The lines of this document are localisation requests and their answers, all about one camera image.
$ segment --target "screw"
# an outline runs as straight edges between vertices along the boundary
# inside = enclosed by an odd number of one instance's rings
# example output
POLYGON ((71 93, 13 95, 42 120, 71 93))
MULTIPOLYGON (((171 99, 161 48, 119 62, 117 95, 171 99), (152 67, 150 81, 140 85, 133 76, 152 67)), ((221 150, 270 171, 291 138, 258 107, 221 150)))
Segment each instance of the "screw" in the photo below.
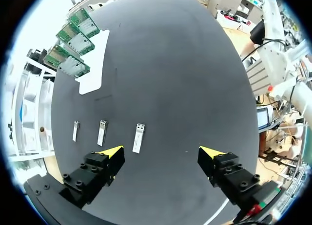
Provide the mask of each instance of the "screw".
POLYGON ((64 179, 64 180, 69 180, 69 179, 70 179, 69 174, 63 174, 63 179, 64 179))
POLYGON ((77 180, 75 185, 79 188, 83 185, 83 182, 81 180, 77 180))
POLYGON ((98 168, 97 168, 97 167, 91 167, 91 171, 92 171, 92 172, 97 172, 97 171, 98 171, 98 168))
POLYGON ((247 187, 247 185, 248 185, 248 183, 246 181, 242 181, 239 186, 241 188, 245 188, 245 187, 247 187))
POLYGON ((258 175, 258 174, 253 175, 253 179, 255 179, 255 180, 259 180, 259 179, 260 179, 260 175, 258 175))
POLYGON ((85 163, 81 163, 81 164, 80 164, 80 168, 81 168, 81 169, 86 169, 87 167, 88 167, 88 166, 87 166, 85 163))
POLYGON ((232 168, 225 168, 225 172, 229 173, 232 171, 232 168))

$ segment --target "green circuit board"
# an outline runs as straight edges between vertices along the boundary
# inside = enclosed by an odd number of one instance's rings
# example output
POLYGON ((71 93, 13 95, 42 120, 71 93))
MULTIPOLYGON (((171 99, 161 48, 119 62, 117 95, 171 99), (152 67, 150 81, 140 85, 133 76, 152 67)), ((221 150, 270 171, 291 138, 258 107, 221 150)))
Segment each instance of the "green circuit board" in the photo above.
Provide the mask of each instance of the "green circuit board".
POLYGON ((72 56, 68 51, 59 45, 52 47, 43 59, 46 65, 73 76, 80 77, 90 72, 90 67, 80 59, 72 56))
POLYGON ((69 20, 73 22, 88 38, 91 38, 100 32, 100 29, 84 8, 80 8, 76 11, 71 17, 69 17, 69 20))
POLYGON ((56 36, 80 55, 85 55, 95 48, 95 45, 72 21, 64 25, 56 36))

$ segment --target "round table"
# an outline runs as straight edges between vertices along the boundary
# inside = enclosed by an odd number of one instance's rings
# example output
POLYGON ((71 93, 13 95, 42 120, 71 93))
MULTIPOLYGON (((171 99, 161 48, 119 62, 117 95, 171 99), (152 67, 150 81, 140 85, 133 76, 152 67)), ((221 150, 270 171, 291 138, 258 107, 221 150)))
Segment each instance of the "round table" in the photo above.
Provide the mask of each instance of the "round table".
MULTIPOLYGON (((199 146, 231 151, 255 171, 256 107, 239 55, 197 0, 117 0, 90 15, 110 30, 102 86, 80 95, 73 78, 57 73, 52 134, 61 173, 90 151, 123 145, 116 179, 85 211, 120 225, 204 224, 226 197, 197 164, 199 146), (103 147, 100 120, 109 122, 103 147), (145 124, 140 154, 132 152, 137 123, 145 124)), ((228 203, 211 224, 238 211, 228 203)))

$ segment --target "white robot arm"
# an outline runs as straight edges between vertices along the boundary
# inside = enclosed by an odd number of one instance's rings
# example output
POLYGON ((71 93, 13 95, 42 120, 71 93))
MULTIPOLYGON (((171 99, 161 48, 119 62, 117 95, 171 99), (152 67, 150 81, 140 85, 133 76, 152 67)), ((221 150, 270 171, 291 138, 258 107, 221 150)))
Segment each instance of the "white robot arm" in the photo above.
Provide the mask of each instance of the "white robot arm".
POLYGON ((292 103, 312 126, 312 91, 298 81, 295 63, 310 53, 308 42, 304 40, 293 49, 285 51, 283 23, 276 0, 264 0, 263 18, 265 40, 257 51, 260 60, 250 65, 246 71, 255 96, 270 92, 275 100, 285 99, 292 103))

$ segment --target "shelf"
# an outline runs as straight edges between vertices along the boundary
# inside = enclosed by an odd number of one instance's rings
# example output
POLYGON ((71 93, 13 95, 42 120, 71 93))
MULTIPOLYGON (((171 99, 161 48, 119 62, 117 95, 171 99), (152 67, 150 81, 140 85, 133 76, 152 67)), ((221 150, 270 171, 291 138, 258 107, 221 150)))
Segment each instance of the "shelf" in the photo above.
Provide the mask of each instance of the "shelf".
POLYGON ((45 81, 45 72, 56 72, 36 61, 28 62, 41 69, 40 75, 22 71, 15 88, 12 102, 12 139, 16 156, 11 161, 25 161, 54 155, 51 132, 51 102, 53 82, 45 81))
POLYGON ((23 95, 25 83, 27 80, 27 74, 21 72, 19 79, 17 81, 12 103, 12 138, 14 142, 14 149, 17 156, 19 156, 20 150, 23 150, 22 141, 22 122, 21 122, 21 108, 23 103, 23 95))

